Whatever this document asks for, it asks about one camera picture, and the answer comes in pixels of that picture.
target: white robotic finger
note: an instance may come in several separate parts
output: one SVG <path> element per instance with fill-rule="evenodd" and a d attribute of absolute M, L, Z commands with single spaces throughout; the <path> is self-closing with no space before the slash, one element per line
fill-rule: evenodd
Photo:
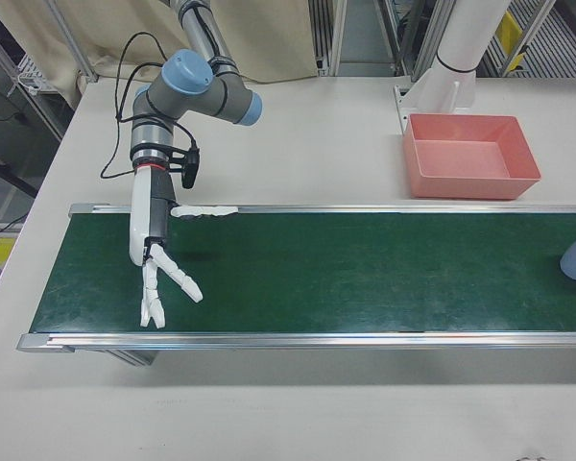
<path fill-rule="evenodd" d="M 157 266 L 148 259 L 143 264 L 143 300 L 141 301 L 141 326 L 146 327 L 154 319 L 156 328 L 164 328 L 164 309 L 157 293 Z"/>
<path fill-rule="evenodd" d="M 174 206 L 171 209 L 171 216 L 181 218 L 183 216 L 227 216 L 238 213 L 236 206 Z"/>
<path fill-rule="evenodd" d="M 157 267 L 162 269 L 167 276 L 169 276 L 180 288 L 187 294 L 192 301 L 198 303 L 203 299 L 203 293 L 197 285 L 196 281 L 192 280 L 191 277 L 186 275 L 176 264 L 176 262 L 171 259 L 168 254 L 164 252 L 164 249 L 160 247 L 157 243 L 152 245 L 150 248 L 150 257 L 153 259 Z"/>

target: plastic bin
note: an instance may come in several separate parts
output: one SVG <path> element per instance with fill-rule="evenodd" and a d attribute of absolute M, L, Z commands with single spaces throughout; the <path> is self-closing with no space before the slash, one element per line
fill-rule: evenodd
<path fill-rule="evenodd" d="M 515 117 L 415 113 L 403 151 L 415 197 L 513 200 L 540 180 Z"/>

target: black cord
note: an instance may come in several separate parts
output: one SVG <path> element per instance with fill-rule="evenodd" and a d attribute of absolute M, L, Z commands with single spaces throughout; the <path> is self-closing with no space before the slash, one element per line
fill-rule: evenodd
<path fill-rule="evenodd" d="M 120 137 L 121 137 L 121 133 L 120 133 L 120 118 L 121 115 L 119 115 L 119 111 L 118 111 L 118 95 L 119 95 L 119 79 L 120 79 L 120 75 L 122 73 L 122 64 L 124 63 L 124 58 L 126 57 L 126 52 L 128 51 L 128 48 L 131 46 L 132 42 L 138 37 L 138 36 L 150 36 L 154 42 L 156 43 L 156 47 L 158 49 L 158 51 L 160 52 L 160 55 L 162 55 L 162 57 L 164 58 L 165 61 L 168 60 L 168 58 L 166 57 L 166 54 L 164 53 L 164 50 L 162 49 L 162 46 L 160 45 L 160 42 L 158 41 L 158 39 L 153 35 L 150 34 L 149 32 L 137 32 L 136 34 L 134 34 L 133 36 L 131 36 L 128 41 L 126 42 L 126 45 L 124 46 L 124 49 L 122 50 L 122 54 L 119 57 L 119 62 L 117 64 L 117 76 L 115 77 L 115 92 L 113 94 L 113 103 L 115 106 L 115 127 L 117 129 L 117 136 L 115 139 L 115 148 L 113 149 L 113 154 L 111 155 L 110 159 L 108 160 L 107 164 L 105 165 L 105 167 L 101 170 L 100 172 L 100 177 L 103 180 L 111 180 L 113 178 L 119 178 L 120 176 L 125 176 L 125 175 L 129 175 L 130 173 L 133 173 L 134 170 L 130 170 L 130 171 L 124 171 L 122 173 L 116 173 L 114 175 L 107 175 L 106 172 L 108 170 L 108 168 L 110 167 L 110 165 L 113 163 L 113 161 L 115 160 L 115 157 L 117 156 L 117 151 L 119 149 L 119 141 L 120 141 Z M 132 81 L 132 79 L 134 78 L 134 74 L 135 72 L 133 71 L 131 73 L 131 77 L 129 78 L 129 81 Z"/>
<path fill-rule="evenodd" d="M 206 24 L 206 22 L 204 22 L 203 17 L 199 13 L 199 7 L 196 7 L 193 10 L 194 15 L 196 16 L 196 20 L 199 22 L 199 25 L 203 29 L 203 32 L 206 35 L 207 40 L 209 40 L 209 43 L 211 43 L 211 48 L 213 49 L 213 55 L 220 56 L 220 47 L 218 46 L 218 42 L 215 41 L 215 37 L 211 33 L 209 26 Z"/>
<path fill-rule="evenodd" d="M 210 33 L 210 31 L 208 31 L 208 33 L 211 36 L 211 40 L 212 40 L 213 35 Z M 115 91 L 113 94 L 113 103 L 114 103 L 114 107 L 115 107 L 115 121 L 116 121 L 116 128 L 117 128 L 117 136 L 115 139 L 115 148 L 113 149 L 113 153 L 111 154 L 110 159 L 108 160 L 107 164 L 105 165 L 105 167 L 102 169 L 102 171 L 100 173 L 100 177 L 103 180 L 119 178 L 120 176 L 129 175 L 130 173 L 134 172 L 134 170 L 132 169 L 129 171 L 123 171 L 121 173 L 116 173 L 114 175 L 107 175 L 106 174 L 108 168 L 110 167 L 110 165 L 115 160 L 115 157 L 117 156 L 117 151 L 119 150 L 119 143 L 120 143 L 120 139 L 121 139 L 121 130 L 120 130 L 120 124 L 121 123 L 128 123 L 128 122 L 132 122 L 134 120 L 146 118 L 146 119 L 154 120 L 158 123 L 172 125 L 178 129 L 180 129 L 181 131 L 183 131 L 190 138 L 190 144 L 191 144 L 190 149 L 198 149 L 194 135 L 188 129 L 186 129 L 183 125 L 181 125 L 179 122 L 177 122 L 176 120 L 174 120 L 170 117 L 166 117 L 166 116 L 163 116 L 163 115 L 158 114 L 158 113 L 142 113 L 142 114 L 133 115 L 133 116 L 128 117 L 128 118 L 123 118 L 124 106 L 126 105 L 126 97 L 128 96 L 128 93 L 129 93 L 130 88 L 131 88 L 132 80 L 134 79 L 136 73 L 144 67 L 149 67 L 149 66 L 162 67 L 162 64 L 160 64 L 159 62 L 144 62 L 142 64 L 139 64 L 131 72 L 131 75 L 129 76 L 128 80 L 126 81 L 126 86 L 124 87 L 121 101 L 119 101 L 119 80 L 120 80 L 121 71 L 122 71 L 122 63 L 124 61 L 124 57 L 126 56 L 126 51 L 128 50 L 128 47 L 131 45 L 131 43 L 134 41 L 134 39 L 137 38 L 138 36 L 150 36 L 151 38 L 153 38 L 154 41 L 156 42 L 156 45 L 158 47 L 160 54 L 162 55 L 162 57 L 165 60 L 167 60 L 166 55 L 164 54 L 164 51 L 162 50 L 162 47 L 160 46 L 156 37 L 153 36 L 152 34 L 148 33 L 148 32 L 138 32 L 138 33 L 134 34 L 128 40 L 126 45 L 124 46 L 124 50 L 122 51 L 122 55 L 120 56 L 119 63 L 117 65 L 117 76 L 115 78 Z M 214 46 L 214 49 L 217 49 L 217 43 L 215 43 L 215 40 L 212 40 L 212 46 Z"/>
<path fill-rule="evenodd" d="M 122 101 L 119 104 L 119 108 L 117 106 L 115 107 L 116 117 L 120 121 L 124 113 L 124 106 L 126 105 L 126 96 L 128 96 L 128 92 L 131 89 L 132 80 L 134 80 L 134 76 L 136 75 L 136 73 L 145 67 L 162 67 L 162 64 L 160 64 L 159 62 L 143 62 L 142 64 L 139 64 L 137 67 L 135 67 L 134 70 L 131 72 L 131 75 L 126 81 L 126 87 L 124 88 L 124 92 L 122 93 Z"/>
<path fill-rule="evenodd" d="M 22 219 L 25 219 L 26 216 L 28 216 L 28 213 L 19 216 L 17 219 L 13 219 L 4 228 L 0 229 L 0 233 L 6 231 L 8 228 L 10 228 L 12 225 L 16 224 L 17 222 L 21 221 Z"/>
<path fill-rule="evenodd" d="M 9 120 L 13 119 L 18 113 L 21 113 L 21 112 L 13 112 L 7 118 L 0 118 L 0 122 L 8 122 Z"/>

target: conveyor leg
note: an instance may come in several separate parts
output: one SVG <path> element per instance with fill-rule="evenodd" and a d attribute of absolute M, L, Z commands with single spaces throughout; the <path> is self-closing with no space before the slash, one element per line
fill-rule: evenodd
<path fill-rule="evenodd" d="M 154 363 L 157 351 L 120 351 L 109 349 L 104 352 L 110 353 L 114 357 L 124 360 L 135 367 L 148 367 Z"/>

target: table surface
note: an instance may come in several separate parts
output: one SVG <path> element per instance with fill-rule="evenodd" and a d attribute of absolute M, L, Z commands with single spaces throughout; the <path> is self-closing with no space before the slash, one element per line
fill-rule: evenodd
<path fill-rule="evenodd" d="M 261 85 L 250 129 L 186 115 L 202 165 L 178 199 L 413 205 L 393 84 Z M 70 205 L 130 201 L 132 178 L 98 179 L 111 94 L 111 81 L 87 88 L 0 280 L 0 459 L 576 459 L 576 351 L 169 353 L 146 370 L 17 352 Z M 474 111 L 524 130 L 542 180 L 516 204 L 576 205 L 576 81 L 478 81 Z M 127 146 L 125 134 L 112 171 L 128 168 Z M 418 201 L 430 203 L 463 204 Z"/>

